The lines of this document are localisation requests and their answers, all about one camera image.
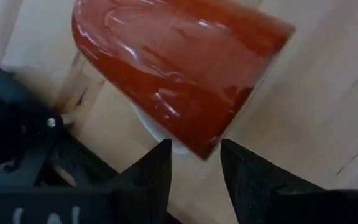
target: bolt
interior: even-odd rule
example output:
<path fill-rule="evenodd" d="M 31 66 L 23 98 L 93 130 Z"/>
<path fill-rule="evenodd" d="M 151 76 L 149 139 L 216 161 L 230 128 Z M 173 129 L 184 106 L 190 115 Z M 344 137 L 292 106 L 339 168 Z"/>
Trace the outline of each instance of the bolt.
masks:
<path fill-rule="evenodd" d="M 47 121 L 48 127 L 54 128 L 56 126 L 56 120 L 55 118 L 49 118 Z"/>

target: glossy red glaze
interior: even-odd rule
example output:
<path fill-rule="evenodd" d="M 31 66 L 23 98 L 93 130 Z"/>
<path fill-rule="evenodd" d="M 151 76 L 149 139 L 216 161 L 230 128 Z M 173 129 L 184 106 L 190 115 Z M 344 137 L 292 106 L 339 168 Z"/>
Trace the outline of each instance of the glossy red glaze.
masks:
<path fill-rule="evenodd" d="M 78 48 L 162 127 L 206 159 L 293 27 L 204 0 L 77 0 Z"/>

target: wooden table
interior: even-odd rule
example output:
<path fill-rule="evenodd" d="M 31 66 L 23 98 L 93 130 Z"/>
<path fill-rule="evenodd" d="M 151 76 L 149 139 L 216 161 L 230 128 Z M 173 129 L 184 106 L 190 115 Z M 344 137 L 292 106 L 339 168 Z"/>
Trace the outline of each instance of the wooden table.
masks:
<path fill-rule="evenodd" d="M 233 122 L 230 138 L 322 187 L 358 188 L 358 1 L 241 0 L 297 32 Z M 0 66 L 121 171 L 156 144 L 128 99 L 78 53 L 74 0 L 0 0 Z M 169 210 L 183 223 L 236 223 L 217 150 L 174 155 Z"/>

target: light wood surface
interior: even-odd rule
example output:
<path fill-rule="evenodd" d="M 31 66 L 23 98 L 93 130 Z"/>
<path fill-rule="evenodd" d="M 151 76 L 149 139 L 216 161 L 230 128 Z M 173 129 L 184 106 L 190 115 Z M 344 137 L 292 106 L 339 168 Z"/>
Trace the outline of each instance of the light wood surface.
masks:
<path fill-rule="evenodd" d="M 358 1 L 241 0 L 297 28 L 227 137 L 322 187 L 358 188 Z M 78 53 L 74 0 L 0 0 L 0 66 L 118 171 L 156 142 L 128 99 Z M 169 210 L 183 223 L 236 223 L 219 150 L 174 155 Z"/>

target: wood grain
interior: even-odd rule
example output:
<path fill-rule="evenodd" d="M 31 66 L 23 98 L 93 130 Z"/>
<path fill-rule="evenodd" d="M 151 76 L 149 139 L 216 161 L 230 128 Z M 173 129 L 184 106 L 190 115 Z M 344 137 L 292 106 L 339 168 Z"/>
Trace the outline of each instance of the wood grain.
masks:
<path fill-rule="evenodd" d="M 322 187 L 358 188 L 358 1 L 238 1 L 296 33 L 227 137 Z M 0 0 L 0 64 L 48 105 L 73 113 L 72 133 L 124 170 L 156 142 L 129 100 L 78 54 L 73 4 Z M 219 150 L 206 162 L 174 155 L 168 209 L 184 223 L 237 223 Z"/>

